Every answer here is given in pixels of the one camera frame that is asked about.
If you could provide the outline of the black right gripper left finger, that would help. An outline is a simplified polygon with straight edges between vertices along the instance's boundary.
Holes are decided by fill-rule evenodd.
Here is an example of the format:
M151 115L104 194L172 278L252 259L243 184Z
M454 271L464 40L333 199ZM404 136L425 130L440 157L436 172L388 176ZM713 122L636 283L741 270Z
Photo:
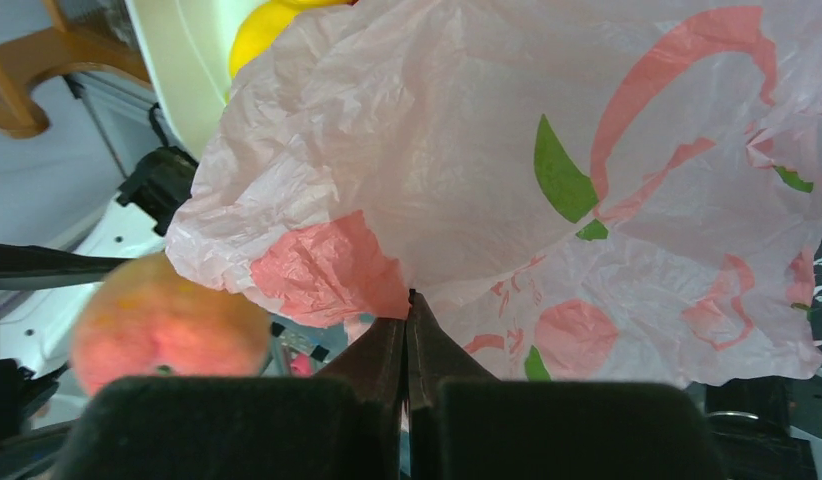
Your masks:
M308 378L132 377L95 396L57 479L395 479L405 325Z

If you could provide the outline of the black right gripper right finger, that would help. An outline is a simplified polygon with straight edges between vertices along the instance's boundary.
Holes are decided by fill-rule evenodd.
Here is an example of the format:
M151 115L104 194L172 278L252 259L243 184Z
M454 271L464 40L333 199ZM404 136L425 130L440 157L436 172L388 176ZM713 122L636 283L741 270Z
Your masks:
M665 384L504 381L409 295L406 358L415 479L720 479L702 415Z

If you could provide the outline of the orange pink peach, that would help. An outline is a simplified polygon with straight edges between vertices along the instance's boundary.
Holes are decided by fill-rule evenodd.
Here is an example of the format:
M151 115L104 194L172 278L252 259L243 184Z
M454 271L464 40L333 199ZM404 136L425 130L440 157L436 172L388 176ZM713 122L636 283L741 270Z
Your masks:
M105 277L76 318L69 363L93 396L127 376L257 376L270 344L267 311L181 277L158 252Z

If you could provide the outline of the pink plastic grocery bag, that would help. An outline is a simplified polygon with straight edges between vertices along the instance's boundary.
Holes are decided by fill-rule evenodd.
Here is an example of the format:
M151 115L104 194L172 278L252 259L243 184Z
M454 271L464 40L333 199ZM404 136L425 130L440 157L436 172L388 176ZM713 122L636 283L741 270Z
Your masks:
M326 328L422 294L502 378L805 379L822 1L362 1L235 78L176 270Z

